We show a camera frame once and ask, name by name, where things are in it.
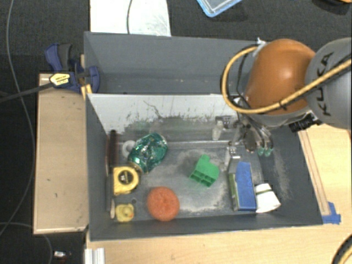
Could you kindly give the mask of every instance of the gray panel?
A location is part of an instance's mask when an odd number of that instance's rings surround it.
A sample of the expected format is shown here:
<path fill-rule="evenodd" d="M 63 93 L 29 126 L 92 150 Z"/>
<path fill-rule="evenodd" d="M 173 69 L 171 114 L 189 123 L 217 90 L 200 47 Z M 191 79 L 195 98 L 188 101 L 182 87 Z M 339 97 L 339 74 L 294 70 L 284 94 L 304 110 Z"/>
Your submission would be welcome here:
<path fill-rule="evenodd" d="M 89 99 L 86 99 L 87 168 L 89 189 L 89 227 L 91 238 L 108 228 L 110 218 L 105 210 L 106 134 Z"/>
<path fill-rule="evenodd" d="M 85 65 L 98 66 L 99 93 L 220 93 L 228 61 L 254 41 L 84 33 Z M 249 72 L 252 56 L 244 65 Z M 230 92 L 237 81 L 229 75 Z"/>

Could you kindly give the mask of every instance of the orange ball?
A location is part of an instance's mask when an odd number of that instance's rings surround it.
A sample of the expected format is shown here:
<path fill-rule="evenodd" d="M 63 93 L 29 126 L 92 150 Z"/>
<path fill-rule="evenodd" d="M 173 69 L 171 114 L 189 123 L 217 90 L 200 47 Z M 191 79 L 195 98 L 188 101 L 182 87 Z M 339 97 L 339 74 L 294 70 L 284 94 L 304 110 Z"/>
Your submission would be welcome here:
<path fill-rule="evenodd" d="M 173 190 L 157 187 L 150 191 L 147 207 L 151 216 L 159 221 L 170 221 L 178 214 L 180 202 Z"/>

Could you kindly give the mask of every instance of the white cable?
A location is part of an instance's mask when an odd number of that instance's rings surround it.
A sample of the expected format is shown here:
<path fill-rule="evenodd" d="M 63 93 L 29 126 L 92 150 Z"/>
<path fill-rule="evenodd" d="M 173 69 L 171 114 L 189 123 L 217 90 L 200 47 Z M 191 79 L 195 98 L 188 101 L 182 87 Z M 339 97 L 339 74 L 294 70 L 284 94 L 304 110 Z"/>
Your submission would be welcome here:
<path fill-rule="evenodd" d="M 9 44 L 10 20 L 11 20 L 11 13 L 12 13 L 12 8 L 13 8 L 14 1 L 15 0 L 11 0 L 9 13 L 8 13 L 8 17 L 7 17 L 7 23 L 6 23 L 6 49 L 7 49 L 7 56 L 8 56 L 8 60 L 9 60 L 10 69 L 11 69 L 11 72 L 12 72 L 12 77 L 13 77 L 13 80 L 15 82 L 17 92 L 21 93 L 20 87 L 18 85 L 16 73 L 15 73 L 15 70 L 14 70 L 14 67 L 13 67 L 13 63 L 12 63 L 12 60 L 11 60 L 10 44 Z M 28 126 L 29 126 L 29 129 L 30 129 L 30 134 L 31 134 L 31 141 L 32 141 L 32 167 L 31 167 L 31 173 L 30 173 L 30 176 L 29 176 L 29 179 L 28 179 L 27 186 L 25 188 L 25 191 L 23 193 L 23 196 L 22 196 L 20 202 L 18 203 L 16 209 L 12 213 L 10 219 L 7 222 L 1 222 L 0 223 L 0 225 L 4 225 L 4 228 L 2 228 L 2 230 L 0 231 L 0 237 L 2 236 L 2 234 L 5 232 L 6 228 L 9 225 L 17 225 L 17 226 L 23 226 L 23 227 L 31 228 L 31 226 L 27 225 L 27 224 L 12 222 L 12 219 L 15 217 L 15 215 L 19 211 L 19 208 L 21 207 L 21 205 L 22 205 L 22 203 L 23 203 L 23 201 L 24 201 L 24 199 L 25 199 L 25 197 L 26 197 L 26 195 L 28 193 L 28 190 L 29 190 L 30 185 L 31 185 L 32 178 L 34 176 L 34 169 L 35 169 L 35 137 L 34 137 L 33 125 L 32 125 L 31 119 L 29 117 L 27 106 L 26 106 L 26 104 L 25 104 L 25 102 L 24 102 L 22 97 L 21 97 L 21 102 L 22 102 L 23 110 L 25 112 L 25 115 L 26 115 L 26 118 L 27 118 L 27 122 L 28 122 Z M 48 237 L 46 237 L 45 235 L 44 235 L 44 237 L 46 238 L 47 242 L 49 243 L 49 246 L 50 246 L 50 249 L 51 249 L 50 260 L 49 260 L 49 263 L 51 263 L 51 260 L 52 260 L 52 246 L 51 246 L 51 243 L 50 243 Z"/>

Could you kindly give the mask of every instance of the green block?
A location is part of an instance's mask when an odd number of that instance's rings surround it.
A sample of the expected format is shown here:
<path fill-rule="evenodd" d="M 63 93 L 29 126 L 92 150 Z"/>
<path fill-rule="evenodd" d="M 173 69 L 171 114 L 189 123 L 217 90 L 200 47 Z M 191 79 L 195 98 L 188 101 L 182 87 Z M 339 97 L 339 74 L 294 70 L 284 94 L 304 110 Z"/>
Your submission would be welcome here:
<path fill-rule="evenodd" d="M 210 187 L 218 179 L 218 177 L 219 168 L 210 163 L 209 156 L 202 155 L 189 178 L 204 186 Z"/>

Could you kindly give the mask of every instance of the black cable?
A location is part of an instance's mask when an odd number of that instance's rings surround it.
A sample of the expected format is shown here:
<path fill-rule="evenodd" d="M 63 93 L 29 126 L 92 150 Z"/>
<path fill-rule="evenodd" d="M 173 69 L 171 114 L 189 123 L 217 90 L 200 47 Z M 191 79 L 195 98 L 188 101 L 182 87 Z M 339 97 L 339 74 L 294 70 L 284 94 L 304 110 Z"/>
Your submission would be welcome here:
<path fill-rule="evenodd" d="M 33 94 L 33 93 L 37 93 L 39 91 L 51 88 L 52 86 L 53 85 L 51 83 L 47 83 L 47 84 L 41 85 L 39 87 L 35 87 L 35 88 L 32 88 L 32 89 L 28 89 L 26 91 L 22 91 L 20 93 L 12 94 L 12 95 L 0 98 L 0 103 L 7 102 L 7 101 L 10 101 L 10 100 L 19 98 L 19 97 L 24 97 L 24 96 L 27 96 L 27 95 L 30 95 L 30 94 Z"/>
<path fill-rule="evenodd" d="M 0 226 L 20 226 L 20 227 L 25 227 L 25 228 L 30 228 L 32 229 L 32 226 L 31 225 L 28 225 L 28 224 L 24 224 L 24 223 L 20 223 L 20 222 L 10 222 L 10 223 L 7 223 L 7 222 L 0 222 Z M 48 264 L 50 264 L 53 260 L 53 247 L 51 245 L 51 242 L 49 240 L 49 238 L 45 235 L 43 235 L 43 237 L 45 238 L 45 240 L 47 241 L 48 243 L 48 246 L 49 246 L 49 252 L 50 252 L 50 257 L 49 257 L 49 261 L 48 261 Z"/>
<path fill-rule="evenodd" d="M 237 76 L 237 85 L 236 85 L 236 92 L 238 94 L 238 96 L 241 98 L 242 101 L 244 101 L 244 103 L 249 107 L 249 104 L 247 103 L 245 97 L 242 95 L 242 93 L 240 93 L 239 91 L 239 85 L 240 85 L 240 80 L 241 80 L 241 77 L 242 77 L 242 70 L 243 70 L 243 65 L 247 59 L 247 56 L 248 54 L 244 55 L 242 57 L 242 60 L 241 60 L 241 63 L 240 63 L 240 66 L 238 68 L 238 76 Z"/>
<path fill-rule="evenodd" d="M 128 5 L 128 10 L 127 10 L 127 17 L 126 17 L 127 34 L 131 34 L 131 32 L 130 32 L 130 11 L 131 11 L 132 2 L 133 2 L 133 0 L 130 0 L 130 3 Z"/>

